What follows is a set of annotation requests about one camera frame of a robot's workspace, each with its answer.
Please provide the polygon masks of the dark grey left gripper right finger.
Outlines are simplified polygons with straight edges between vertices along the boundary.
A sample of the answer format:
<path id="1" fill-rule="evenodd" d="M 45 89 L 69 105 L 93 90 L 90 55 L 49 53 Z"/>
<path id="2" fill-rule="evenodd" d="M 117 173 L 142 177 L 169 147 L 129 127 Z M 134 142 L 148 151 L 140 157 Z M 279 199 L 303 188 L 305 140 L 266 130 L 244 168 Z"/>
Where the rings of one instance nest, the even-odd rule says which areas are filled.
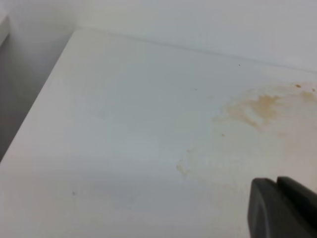
<path id="1" fill-rule="evenodd" d="M 289 177 L 278 177 L 277 185 L 307 223 L 317 222 L 317 194 Z"/>

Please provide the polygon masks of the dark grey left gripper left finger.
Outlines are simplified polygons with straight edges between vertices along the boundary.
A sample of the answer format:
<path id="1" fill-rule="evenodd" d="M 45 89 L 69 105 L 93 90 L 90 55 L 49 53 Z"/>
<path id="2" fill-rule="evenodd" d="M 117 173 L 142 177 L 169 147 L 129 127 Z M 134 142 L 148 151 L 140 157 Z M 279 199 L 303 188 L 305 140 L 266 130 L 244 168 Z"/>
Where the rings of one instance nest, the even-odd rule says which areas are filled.
<path id="1" fill-rule="evenodd" d="M 277 181 L 255 178 L 251 183 L 248 227 L 252 238 L 315 238 L 317 223 L 307 223 Z"/>

